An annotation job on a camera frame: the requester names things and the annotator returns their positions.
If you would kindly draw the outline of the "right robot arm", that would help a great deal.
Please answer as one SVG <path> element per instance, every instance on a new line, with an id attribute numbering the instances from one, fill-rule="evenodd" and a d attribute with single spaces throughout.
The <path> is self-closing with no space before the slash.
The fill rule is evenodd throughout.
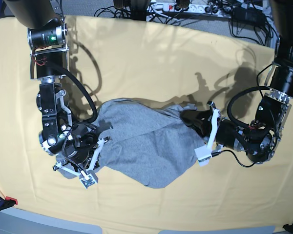
<path id="1" fill-rule="evenodd" d="M 30 78 L 41 82 L 36 97 L 42 114 L 40 144 L 50 155 L 60 155 L 76 172 L 90 163 L 98 137 L 93 122 L 98 112 L 89 93 L 68 70 L 67 26 L 48 0 L 7 0 L 7 7 L 27 27 L 30 47 Z M 69 108 L 69 96 L 60 80 L 69 78 L 86 98 L 92 116 L 78 120 Z"/>

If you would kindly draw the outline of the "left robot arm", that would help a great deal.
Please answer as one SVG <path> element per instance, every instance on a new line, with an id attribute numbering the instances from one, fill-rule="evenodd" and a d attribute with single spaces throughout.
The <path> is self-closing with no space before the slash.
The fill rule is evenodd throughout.
<path id="1" fill-rule="evenodd" d="M 227 105 L 226 117 L 213 102 L 206 111 L 185 110 L 180 115 L 183 123 L 205 140 L 195 150 L 200 165 L 225 152 L 243 151 L 252 165 L 269 161 L 275 154 L 293 99 L 293 0 L 272 0 L 270 6 L 279 37 L 264 85 L 236 94 Z M 255 91 L 262 99 L 255 119 L 247 124 L 233 116 L 232 107 L 239 98 Z"/>

